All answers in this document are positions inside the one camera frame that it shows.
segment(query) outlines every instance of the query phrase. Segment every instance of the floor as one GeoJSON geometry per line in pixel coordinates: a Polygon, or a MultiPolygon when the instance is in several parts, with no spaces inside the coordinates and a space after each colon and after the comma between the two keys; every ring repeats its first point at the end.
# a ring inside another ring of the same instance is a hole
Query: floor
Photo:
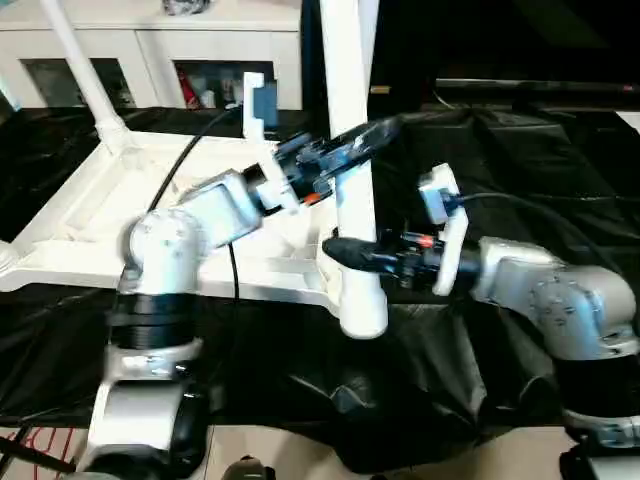
{"type": "MultiPolygon", "coordinates": [[[[14,430],[0,429],[11,437],[14,430]]],[[[69,460],[79,453],[85,432],[67,428],[34,429],[26,444],[69,460]]],[[[560,428],[518,429],[494,441],[434,465],[387,472],[389,480],[560,480],[558,456],[571,447],[560,428]]],[[[327,446],[282,430],[265,427],[216,427],[206,462],[194,480],[218,480],[226,468],[252,455],[276,470],[278,480],[365,480],[349,472],[327,446]]],[[[21,461],[11,464],[4,480],[54,480],[57,475],[21,461]]]]}

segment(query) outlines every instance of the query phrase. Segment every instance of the glass cabinet door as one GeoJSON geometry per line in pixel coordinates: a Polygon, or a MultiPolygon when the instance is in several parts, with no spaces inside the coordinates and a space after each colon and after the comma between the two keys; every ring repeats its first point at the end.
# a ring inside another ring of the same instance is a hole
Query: glass cabinet door
{"type": "Polygon", "coordinates": [[[173,62],[189,109],[225,108],[242,102],[245,72],[274,81],[272,62],[175,60],[173,62]]]}
{"type": "MultiPolygon", "coordinates": [[[[135,108],[135,102],[115,58],[91,59],[107,95],[116,108],[135,108]]],[[[22,60],[43,100],[49,107],[84,107],[86,102],[63,58],[22,60]]]]}

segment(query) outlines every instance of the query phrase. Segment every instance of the silver robotic arm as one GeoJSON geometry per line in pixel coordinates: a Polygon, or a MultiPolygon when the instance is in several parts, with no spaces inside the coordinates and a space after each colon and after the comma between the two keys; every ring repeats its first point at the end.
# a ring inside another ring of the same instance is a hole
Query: silver robotic arm
{"type": "Polygon", "coordinates": [[[457,272],[445,295],[455,280],[475,301],[526,317],[553,359],[565,428],[578,442],[561,457],[564,478],[640,478],[640,341],[627,282],[602,267],[566,264],[537,245],[484,237],[473,250],[463,248],[466,214],[448,167],[436,167],[419,190],[432,222],[444,224],[439,240],[410,233],[386,245],[333,238],[325,252],[405,286],[424,285],[424,277],[442,285],[443,271],[457,272]]]}

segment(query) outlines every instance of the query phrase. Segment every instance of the white stand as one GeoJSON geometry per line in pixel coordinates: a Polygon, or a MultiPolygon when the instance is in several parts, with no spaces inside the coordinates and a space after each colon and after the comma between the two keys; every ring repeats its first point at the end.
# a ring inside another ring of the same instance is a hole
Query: white stand
{"type": "MultiPolygon", "coordinates": [[[[84,55],[59,0],[41,2],[95,117],[101,142],[18,237],[10,245],[0,245],[0,291],[29,283],[115,288],[123,268],[120,232],[146,211],[191,137],[128,130],[84,55]]],[[[368,3],[377,5],[377,0],[368,3]]],[[[367,119],[365,78],[369,77],[375,37],[375,15],[371,9],[368,12],[362,19],[369,39],[365,65],[356,0],[323,0],[333,134],[367,119]]],[[[171,205],[194,184],[227,169],[242,170],[256,162],[269,166],[274,144],[264,141],[262,125],[249,124],[246,137],[203,138],[177,172],[159,207],[171,205]]],[[[278,193],[286,200],[290,192],[278,193]]],[[[345,270],[341,282],[336,264],[319,253],[319,245],[335,225],[336,200],[341,233],[375,240],[370,165],[341,175],[335,197],[302,207],[295,216],[273,215],[265,219],[263,228],[234,243],[240,295],[321,305],[334,315],[340,313],[342,327],[350,336],[375,337],[387,324],[386,298],[378,277],[345,270]],[[322,262],[331,266],[323,269],[322,262]]],[[[227,249],[213,252],[201,265],[198,278],[195,293],[233,296],[227,249]]]]}
{"type": "MultiPolygon", "coordinates": [[[[367,121],[368,70],[373,46],[368,49],[365,65],[357,0],[321,0],[320,6],[329,119],[331,135],[336,136],[367,121]]],[[[375,35],[375,28],[367,34],[375,35]]],[[[340,175],[335,194],[340,235],[375,242],[371,163],[340,175]]],[[[374,338],[385,331],[387,298],[377,275],[342,269],[340,325],[354,338],[374,338]]]]}

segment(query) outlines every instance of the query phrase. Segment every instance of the white plastic bracket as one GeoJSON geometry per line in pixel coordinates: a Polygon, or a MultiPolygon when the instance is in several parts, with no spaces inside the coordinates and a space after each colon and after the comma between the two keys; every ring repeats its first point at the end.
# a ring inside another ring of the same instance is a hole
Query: white plastic bracket
{"type": "Polygon", "coordinates": [[[451,293],[458,274],[462,244],[469,226],[469,218],[464,207],[459,206],[449,215],[442,198],[443,191],[450,195],[459,195],[453,171],[448,164],[437,165],[428,178],[420,181],[420,195],[425,203],[431,221],[436,225],[444,223],[439,238],[444,242],[442,262],[438,278],[433,285],[433,293],[446,297],[451,293]]]}
{"type": "MultiPolygon", "coordinates": [[[[264,74],[246,72],[244,74],[244,104],[242,106],[243,125],[242,133],[244,138],[255,143],[264,143],[264,120],[256,118],[254,115],[254,89],[264,87],[264,74]]],[[[287,177],[282,171],[282,167],[273,156],[274,147],[269,146],[268,151],[258,155],[258,163],[262,173],[267,179],[267,186],[270,192],[266,196],[274,199],[274,202],[282,206],[289,213],[297,213],[300,209],[300,201],[287,181],[287,177]]]]}

